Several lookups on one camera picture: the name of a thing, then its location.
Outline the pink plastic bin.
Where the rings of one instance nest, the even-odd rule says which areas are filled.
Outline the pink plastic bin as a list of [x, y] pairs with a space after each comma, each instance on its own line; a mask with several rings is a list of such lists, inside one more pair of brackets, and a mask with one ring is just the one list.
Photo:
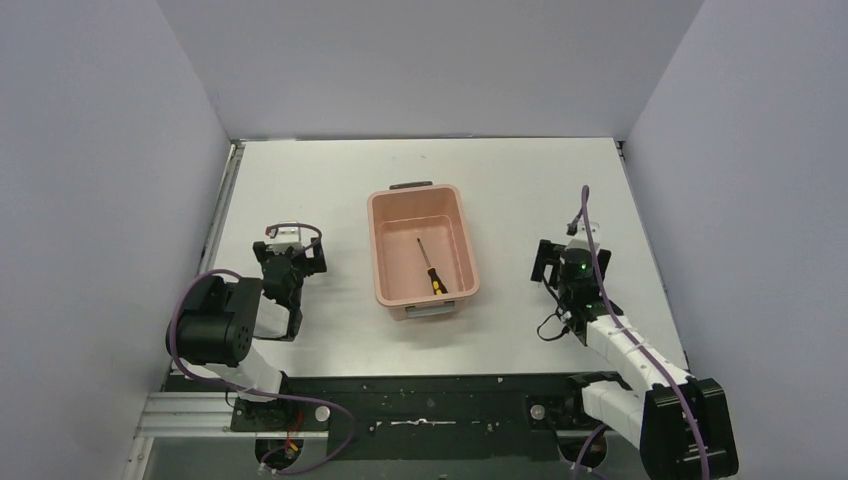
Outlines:
[[[375, 295], [396, 320], [451, 316], [481, 281], [462, 197], [432, 182], [396, 184], [367, 201]], [[434, 295], [420, 238], [448, 293]]]

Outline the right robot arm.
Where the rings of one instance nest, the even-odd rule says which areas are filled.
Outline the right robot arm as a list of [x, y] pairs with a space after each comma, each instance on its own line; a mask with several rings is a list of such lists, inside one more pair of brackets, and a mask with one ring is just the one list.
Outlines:
[[556, 301], [553, 318], [611, 367], [576, 381], [577, 411], [625, 437], [651, 479], [721, 479], [739, 471], [725, 392], [650, 345], [612, 300], [603, 280], [611, 258], [582, 238], [540, 240], [531, 279]]

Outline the left aluminium side rail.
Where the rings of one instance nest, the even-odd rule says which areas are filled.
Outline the left aluminium side rail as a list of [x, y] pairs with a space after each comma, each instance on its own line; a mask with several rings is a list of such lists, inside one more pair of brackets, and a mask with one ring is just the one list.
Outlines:
[[213, 209], [212, 219], [201, 250], [197, 273], [204, 273], [214, 266], [244, 150], [245, 146], [243, 141], [233, 140], [231, 142], [229, 158], [225, 165], [224, 174]]

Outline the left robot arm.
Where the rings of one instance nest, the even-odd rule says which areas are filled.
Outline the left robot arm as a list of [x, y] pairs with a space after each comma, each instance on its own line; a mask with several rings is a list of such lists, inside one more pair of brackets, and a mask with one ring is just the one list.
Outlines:
[[317, 237], [299, 241], [257, 241], [252, 250], [259, 277], [225, 281], [220, 274], [199, 278], [179, 304], [166, 333], [166, 349], [184, 365], [215, 373], [235, 392], [237, 418], [269, 430], [294, 427], [300, 406], [291, 400], [287, 375], [253, 347], [256, 339], [291, 342], [303, 321], [304, 281], [327, 270]]

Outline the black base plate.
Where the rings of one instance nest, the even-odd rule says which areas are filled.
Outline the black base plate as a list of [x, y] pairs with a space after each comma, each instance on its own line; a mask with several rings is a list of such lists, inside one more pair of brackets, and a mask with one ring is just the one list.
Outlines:
[[256, 459], [276, 471], [304, 466], [311, 437], [337, 460], [551, 461], [599, 425], [647, 461], [697, 461], [674, 393], [637, 395], [611, 372], [287, 378], [280, 399], [224, 395], [229, 430], [255, 434]]

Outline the aluminium front rail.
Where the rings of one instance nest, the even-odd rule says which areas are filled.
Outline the aluminium front rail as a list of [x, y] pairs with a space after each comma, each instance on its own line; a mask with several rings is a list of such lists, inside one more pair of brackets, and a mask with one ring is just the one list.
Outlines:
[[269, 430], [237, 418], [231, 390], [191, 387], [151, 394], [137, 427], [141, 437], [217, 435], [342, 438], [351, 424], [375, 432], [390, 427], [502, 427], [588, 430], [599, 421], [574, 406], [583, 375], [295, 378], [297, 424]]

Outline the yellow black handled screwdriver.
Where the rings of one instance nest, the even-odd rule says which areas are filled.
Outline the yellow black handled screwdriver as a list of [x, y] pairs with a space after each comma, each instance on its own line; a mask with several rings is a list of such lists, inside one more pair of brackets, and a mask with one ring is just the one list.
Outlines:
[[423, 242], [421, 241], [420, 238], [417, 238], [416, 242], [418, 244], [418, 247], [420, 249], [420, 252], [421, 252], [422, 257], [423, 257], [424, 262], [425, 262], [426, 271], [427, 271], [427, 275], [429, 277], [431, 288], [433, 290], [433, 294], [434, 295], [447, 294], [448, 290], [447, 290], [444, 282], [441, 280], [436, 268], [431, 264], [429, 256], [428, 256], [428, 254], [425, 250], [425, 247], [423, 245]]

